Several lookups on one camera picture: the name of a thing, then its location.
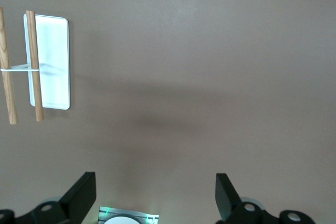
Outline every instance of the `wooden stick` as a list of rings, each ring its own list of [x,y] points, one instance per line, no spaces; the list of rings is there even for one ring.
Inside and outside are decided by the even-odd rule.
[[[39,69],[35,13],[28,10],[26,11],[26,14],[27,14],[27,21],[28,21],[30,59],[32,62],[31,68]],[[36,121],[40,122],[44,120],[43,107],[42,107],[40,72],[33,71],[32,75],[33,75],[33,85],[34,85]]]
[[[8,56],[8,48],[7,48],[7,36],[6,36],[6,28],[5,28],[5,19],[4,19],[4,10],[0,6],[0,62],[2,69],[10,69],[11,63]],[[11,72],[2,72],[2,79],[4,81],[8,116],[10,124],[17,124],[17,112],[15,105],[15,96],[13,89],[13,80]]]

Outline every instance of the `green glowing line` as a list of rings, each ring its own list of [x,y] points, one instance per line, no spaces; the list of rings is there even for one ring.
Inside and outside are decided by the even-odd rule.
[[[109,213],[109,211],[110,211],[110,208],[108,207],[106,210],[105,216]]]

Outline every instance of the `white plastic holder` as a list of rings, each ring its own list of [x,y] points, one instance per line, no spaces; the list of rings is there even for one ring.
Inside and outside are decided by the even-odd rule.
[[[30,103],[35,106],[32,71],[40,71],[44,108],[70,108],[69,25],[65,18],[35,15],[39,69],[31,69],[27,16],[24,15],[27,64],[6,71],[27,71]]]

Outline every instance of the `wall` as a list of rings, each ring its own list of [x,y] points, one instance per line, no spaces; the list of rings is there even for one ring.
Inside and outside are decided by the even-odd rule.
[[[23,14],[70,25],[71,108],[35,122],[0,89],[0,209],[17,215],[97,173],[99,206],[215,223],[215,174],[273,215],[335,215],[336,0],[0,0],[12,65]]]

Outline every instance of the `black mechanical arm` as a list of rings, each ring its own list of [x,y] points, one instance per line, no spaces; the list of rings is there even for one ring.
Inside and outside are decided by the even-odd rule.
[[[95,173],[84,173],[59,201],[40,204],[16,218],[12,210],[0,210],[0,224],[81,224],[95,200]],[[276,218],[252,202],[242,202],[226,174],[216,175],[216,203],[222,218],[217,224],[315,224],[298,211],[286,210]]]

